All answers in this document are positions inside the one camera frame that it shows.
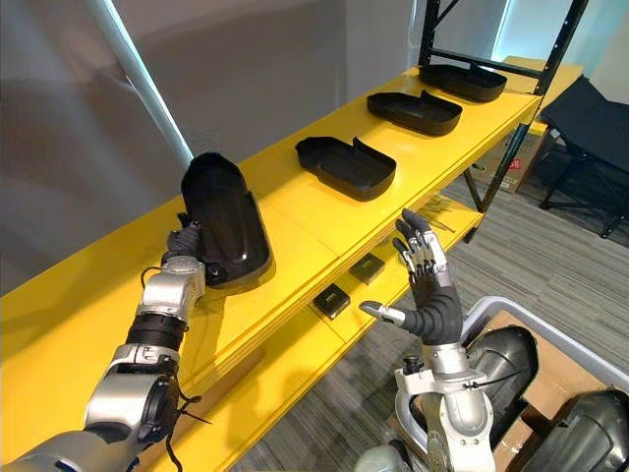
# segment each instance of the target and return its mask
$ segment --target black cable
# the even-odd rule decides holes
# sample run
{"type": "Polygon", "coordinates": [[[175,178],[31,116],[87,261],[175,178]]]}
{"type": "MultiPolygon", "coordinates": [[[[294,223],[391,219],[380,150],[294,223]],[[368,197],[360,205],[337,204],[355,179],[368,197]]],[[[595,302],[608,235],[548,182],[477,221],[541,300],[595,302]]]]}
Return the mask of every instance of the black cable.
{"type": "Polygon", "coordinates": [[[142,273],[140,274],[140,283],[142,284],[142,289],[146,288],[146,284],[144,283],[144,276],[149,270],[152,270],[152,269],[161,270],[161,267],[158,267],[157,265],[151,265],[150,267],[147,267],[142,271],[142,273]]]}
{"type": "Polygon", "coordinates": [[[177,426],[177,422],[179,421],[179,418],[181,418],[181,415],[187,415],[187,416],[190,416],[191,418],[194,418],[195,420],[207,423],[208,425],[211,425],[211,423],[207,420],[204,420],[203,418],[200,418],[197,415],[193,415],[192,413],[186,410],[186,408],[188,408],[188,406],[191,405],[192,403],[200,402],[201,400],[200,395],[188,397],[184,394],[183,391],[181,391],[180,388],[179,388],[179,395],[183,398],[184,404],[181,408],[177,410],[173,428],[172,430],[170,430],[170,433],[168,433],[168,436],[166,437],[166,452],[168,452],[168,457],[170,458],[172,463],[175,464],[175,467],[177,467],[177,472],[184,472],[184,466],[175,455],[175,450],[173,449],[173,444],[172,444],[173,434],[175,433],[175,426],[177,426]]]}
{"type": "Polygon", "coordinates": [[[507,381],[507,380],[511,379],[512,377],[517,376],[518,374],[522,374],[525,371],[528,371],[528,369],[522,369],[520,371],[514,372],[512,374],[509,374],[508,376],[501,377],[500,379],[496,379],[494,381],[487,381],[487,382],[481,382],[481,383],[472,382],[472,383],[469,383],[467,385],[464,385],[464,387],[465,388],[480,388],[482,386],[498,384],[499,382],[507,381]]]}

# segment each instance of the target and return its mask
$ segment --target black glove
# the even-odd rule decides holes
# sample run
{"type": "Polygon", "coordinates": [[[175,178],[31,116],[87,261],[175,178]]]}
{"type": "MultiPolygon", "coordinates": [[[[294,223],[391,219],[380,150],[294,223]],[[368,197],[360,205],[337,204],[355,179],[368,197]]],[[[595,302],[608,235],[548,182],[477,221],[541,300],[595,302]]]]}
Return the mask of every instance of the black glove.
{"type": "Polygon", "coordinates": [[[394,238],[393,246],[409,271],[409,285],[417,310],[390,308],[371,301],[363,302],[361,309],[421,336],[424,344],[459,342],[463,312],[443,250],[421,216],[405,209],[402,217],[395,226],[407,244],[394,238]]]}

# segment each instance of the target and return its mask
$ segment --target yellow shelving unit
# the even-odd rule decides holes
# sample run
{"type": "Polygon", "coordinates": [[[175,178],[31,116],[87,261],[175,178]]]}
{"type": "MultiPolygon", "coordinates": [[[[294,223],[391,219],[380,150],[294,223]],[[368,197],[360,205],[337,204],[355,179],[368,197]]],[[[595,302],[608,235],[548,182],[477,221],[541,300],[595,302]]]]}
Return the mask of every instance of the yellow shelving unit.
{"type": "MultiPolygon", "coordinates": [[[[188,394],[202,393],[223,378],[333,281],[346,286],[355,302],[363,296],[391,301],[401,294],[404,271],[399,279],[391,276],[390,283],[382,275],[369,292],[351,290],[343,274],[368,251],[386,252],[376,245],[392,233],[402,208],[422,207],[520,122],[530,121],[540,100],[506,91],[478,104],[427,87],[417,75],[417,69],[410,70],[370,93],[427,89],[459,103],[463,113],[450,134],[435,138],[394,126],[371,115],[363,96],[240,164],[257,197],[274,266],[252,286],[207,290],[182,348],[180,380],[188,394]],[[326,187],[299,166],[295,144],[308,136],[347,142],[359,137],[396,160],[393,183],[366,203],[326,187]]],[[[83,425],[89,396],[131,325],[141,296],[140,272],[159,261],[168,231],[178,227],[176,213],[183,209],[178,197],[2,298],[3,461],[83,425]],[[49,414],[50,405],[58,414],[49,414]]],[[[452,241],[481,219],[462,207],[444,217],[454,218],[445,224],[455,233],[442,236],[452,241]]],[[[387,263],[385,272],[397,270],[387,263]]],[[[346,312],[354,315],[336,324],[321,322],[343,343],[332,360],[369,325],[355,308],[346,312]]],[[[284,397],[286,405],[290,398],[284,397]]],[[[206,445],[198,451],[206,452],[206,445]]]]}
{"type": "MultiPolygon", "coordinates": [[[[445,249],[452,248],[482,218],[480,213],[448,199],[441,199],[440,207],[441,212],[430,217],[454,230],[433,227],[445,249]]],[[[176,442],[178,457],[187,469],[229,468],[375,322],[358,308],[360,302],[374,299],[390,304],[406,292],[406,269],[388,239],[371,251],[385,266],[370,285],[350,273],[336,280],[352,299],[348,308],[334,320],[317,316],[310,308],[295,315],[262,345],[264,360],[205,415],[212,425],[198,425],[176,442]],[[212,444],[211,454],[204,444],[212,444]]],[[[169,471],[172,463],[164,456],[155,469],[169,471]]]]}

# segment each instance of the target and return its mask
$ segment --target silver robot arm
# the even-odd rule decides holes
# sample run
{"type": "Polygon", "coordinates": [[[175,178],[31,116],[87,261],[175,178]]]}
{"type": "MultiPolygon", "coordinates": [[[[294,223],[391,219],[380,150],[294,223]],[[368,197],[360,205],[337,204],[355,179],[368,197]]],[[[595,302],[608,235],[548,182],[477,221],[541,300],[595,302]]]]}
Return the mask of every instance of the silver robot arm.
{"type": "Polygon", "coordinates": [[[463,314],[448,263],[428,223],[404,210],[396,223],[407,244],[393,240],[409,271],[417,310],[403,310],[377,302],[361,309],[379,320],[398,325],[424,341],[419,357],[405,359],[395,371],[398,388],[421,395],[428,424],[428,467],[432,472],[494,472],[489,446],[491,403],[480,385],[485,374],[470,368],[461,347],[463,314]]]}
{"type": "MultiPolygon", "coordinates": [[[[193,223],[171,237],[195,241],[198,232],[193,223]]],[[[205,267],[190,253],[164,255],[160,271],[146,283],[127,340],[87,404],[85,428],[43,442],[3,470],[128,471],[138,464],[140,452],[172,433],[182,395],[179,347],[205,290],[205,267]]]]}

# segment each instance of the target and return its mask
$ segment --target metal rack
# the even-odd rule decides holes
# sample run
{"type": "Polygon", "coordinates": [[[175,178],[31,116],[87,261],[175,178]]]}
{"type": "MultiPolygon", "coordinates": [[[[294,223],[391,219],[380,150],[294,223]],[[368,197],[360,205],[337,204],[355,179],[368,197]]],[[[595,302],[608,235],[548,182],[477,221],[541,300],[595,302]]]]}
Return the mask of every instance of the metal rack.
{"type": "MultiPolygon", "coordinates": [[[[470,56],[467,54],[461,54],[454,51],[446,51],[443,49],[438,49],[434,47],[434,34],[435,30],[438,27],[439,23],[452,11],[452,9],[459,3],[459,0],[451,0],[447,7],[443,9],[442,12],[439,13],[440,9],[440,0],[427,0],[426,4],[426,15],[424,18],[424,30],[422,33],[422,45],[420,48],[420,66],[427,66],[430,64],[430,59],[432,57],[442,57],[445,59],[452,59],[455,61],[465,62],[468,64],[475,64],[477,66],[485,66],[491,67],[492,69],[496,69],[499,71],[509,72],[512,74],[517,74],[520,76],[531,77],[533,79],[537,79],[538,83],[533,91],[533,94],[544,96],[554,78],[555,73],[557,72],[557,68],[561,63],[561,59],[563,59],[563,55],[568,49],[568,45],[572,39],[572,35],[574,31],[577,29],[581,17],[583,16],[583,12],[585,11],[589,0],[573,0],[566,18],[563,22],[561,30],[557,35],[557,38],[552,45],[552,49],[550,50],[550,54],[546,59],[545,65],[541,71],[535,69],[529,69],[526,67],[516,66],[513,64],[506,64],[503,62],[496,62],[489,59],[485,59],[482,57],[470,56]]],[[[520,145],[524,141],[526,137],[529,127],[531,123],[520,123],[515,130],[515,133],[511,137],[511,141],[509,142],[509,146],[505,151],[498,167],[495,171],[495,175],[489,186],[485,192],[485,195],[481,198],[479,194],[479,190],[474,182],[472,174],[470,173],[470,169],[466,169],[463,173],[465,177],[465,181],[468,184],[468,188],[470,189],[470,194],[472,195],[472,199],[474,200],[474,204],[479,212],[485,213],[493,198],[495,197],[496,192],[500,188],[500,184],[504,179],[507,171],[509,170],[509,165],[513,161],[520,145]]],[[[470,242],[474,237],[474,233],[476,232],[476,228],[471,230],[465,237],[466,242],[470,242]]]]}

